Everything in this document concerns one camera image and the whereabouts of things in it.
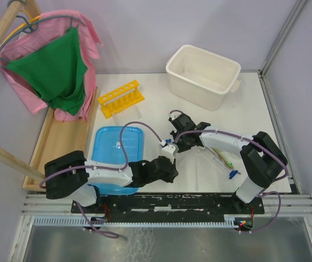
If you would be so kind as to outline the yellow test tube rack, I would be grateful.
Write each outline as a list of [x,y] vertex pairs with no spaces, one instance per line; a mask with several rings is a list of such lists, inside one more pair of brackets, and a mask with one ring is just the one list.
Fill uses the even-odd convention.
[[134,80],[98,98],[101,111],[106,119],[143,101],[139,82]]

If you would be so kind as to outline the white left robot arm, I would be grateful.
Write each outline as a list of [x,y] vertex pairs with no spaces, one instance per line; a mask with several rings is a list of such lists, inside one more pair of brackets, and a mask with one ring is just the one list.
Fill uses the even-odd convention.
[[148,161],[120,165],[99,163],[85,158],[82,151],[73,151],[45,164],[45,189],[50,200],[69,199],[91,213],[102,207],[101,196],[133,195],[140,188],[155,182],[172,183],[178,176],[176,160],[165,156]]

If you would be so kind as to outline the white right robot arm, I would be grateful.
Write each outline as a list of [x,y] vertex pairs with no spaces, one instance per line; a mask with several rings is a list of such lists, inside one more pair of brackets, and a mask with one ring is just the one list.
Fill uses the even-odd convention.
[[220,130],[207,122],[195,124],[180,110],[169,113],[169,122],[175,128],[171,135],[181,152],[204,147],[241,158],[248,177],[233,194],[232,208],[237,213],[245,213],[254,198],[288,175],[287,158],[265,132],[242,135]]

